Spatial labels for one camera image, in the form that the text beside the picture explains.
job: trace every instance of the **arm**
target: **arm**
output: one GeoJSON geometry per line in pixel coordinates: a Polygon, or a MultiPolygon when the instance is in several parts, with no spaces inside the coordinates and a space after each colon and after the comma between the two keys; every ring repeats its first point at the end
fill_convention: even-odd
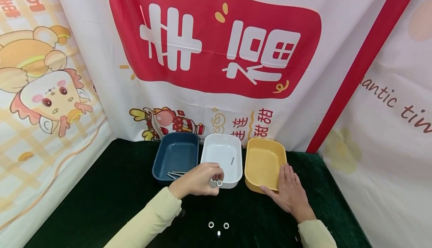
{"type": "Polygon", "coordinates": [[[165,187],[105,245],[105,248],[143,248],[171,225],[182,201],[165,187]]]}
{"type": "Polygon", "coordinates": [[[136,214],[105,245],[105,248],[144,248],[169,227],[180,213],[182,198],[188,194],[219,194],[219,187],[211,188],[210,179],[223,180],[224,173],[217,163],[202,163],[163,188],[142,211],[136,214]]]}
{"type": "Polygon", "coordinates": [[[299,224],[299,232],[304,248],[337,248],[332,235],[317,220],[309,205],[306,192],[300,179],[288,164],[282,165],[279,171],[279,193],[271,191],[265,186],[260,187],[284,211],[292,214],[299,224]]]}
{"type": "Polygon", "coordinates": [[[329,230],[320,220],[308,220],[299,224],[304,248],[337,248],[329,230]]]}

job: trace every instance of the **white chinese characters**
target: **white chinese characters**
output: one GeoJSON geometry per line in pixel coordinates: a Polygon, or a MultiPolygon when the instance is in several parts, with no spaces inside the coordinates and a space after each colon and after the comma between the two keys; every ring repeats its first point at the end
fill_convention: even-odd
{"type": "Polygon", "coordinates": [[[177,53],[180,52],[180,69],[188,71],[191,67],[191,55],[201,53],[202,42],[192,38],[194,28],[193,16],[183,15],[182,34],[179,36],[179,10],[168,8],[167,26],[161,23],[161,8],[157,4],[148,6],[151,29],[147,26],[142,6],[140,6],[144,24],[139,26],[140,37],[148,41],[148,57],[152,58],[152,47],[156,48],[157,60],[160,65],[164,66],[163,56],[167,56],[168,69],[177,70],[177,53]],[[162,29],[167,31],[167,52],[162,52],[162,29]]]}
{"type": "Polygon", "coordinates": [[[284,69],[300,40],[300,33],[275,29],[269,33],[267,41],[265,41],[266,34],[265,29],[253,26],[249,26],[243,31],[243,22],[234,21],[226,57],[228,60],[235,60],[238,52],[239,57],[243,60],[256,63],[262,52],[261,65],[244,69],[237,63],[231,62],[227,68],[222,69],[222,71],[227,72],[227,78],[234,79],[237,76],[237,71],[240,71],[254,85],[257,84],[257,81],[279,81],[281,79],[282,74],[278,72],[264,72],[258,71],[258,69],[262,67],[284,69]]]}

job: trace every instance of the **red stripe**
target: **red stripe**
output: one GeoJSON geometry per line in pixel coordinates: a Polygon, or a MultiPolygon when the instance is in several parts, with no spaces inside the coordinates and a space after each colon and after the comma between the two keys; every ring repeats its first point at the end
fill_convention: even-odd
{"type": "Polygon", "coordinates": [[[389,37],[393,27],[395,27],[400,16],[406,9],[409,1],[410,0],[386,0],[343,80],[341,87],[327,110],[324,119],[321,121],[318,130],[309,143],[306,152],[316,153],[318,151],[376,55],[384,45],[384,42],[389,37]]]}

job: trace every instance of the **metal pin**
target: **metal pin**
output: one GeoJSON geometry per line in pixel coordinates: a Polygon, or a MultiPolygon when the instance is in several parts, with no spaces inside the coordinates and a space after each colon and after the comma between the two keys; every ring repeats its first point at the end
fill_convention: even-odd
{"type": "Polygon", "coordinates": [[[174,180],[177,179],[176,177],[174,177],[173,175],[171,175],[171,174],[169,174],[169,173],[167,173],[166,175],[167,175],[168,177],[170,177],[171,179],[174,179],[174,180]]]}
{"type": "Polygon", "coordinates": [[[170,173],[168,173],[168,174],[171,174],[171,175],[173,175],[173,176],[178,176],[178,177],[183,176],[182,174],[177,174],[177,173],[174,173],[174,172],[170,172],[170,173]]]}

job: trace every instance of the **green velvet cloth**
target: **green velvet cloth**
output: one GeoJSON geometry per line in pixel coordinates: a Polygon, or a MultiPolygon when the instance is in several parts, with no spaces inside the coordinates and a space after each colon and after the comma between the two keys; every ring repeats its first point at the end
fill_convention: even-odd
{"type": "MultiPolygon", "coordinates": [[[[155,142],[113,141],[25,247],[103,247],[162,188],[151,173],[158,147],[155,142]]],[[[287,152],[287,159],[338,247],[370,247],[322,159],[299,152],[287,152]]],[[[217,197],[187,196],[184,216],[148,247],[301,247],[293,217],[244,182],[243,177],[217,197]],[[212,229],[210,221],[215,223],[212,229]],[[223,228],[225,222],[229,229],[223,228]]]]}

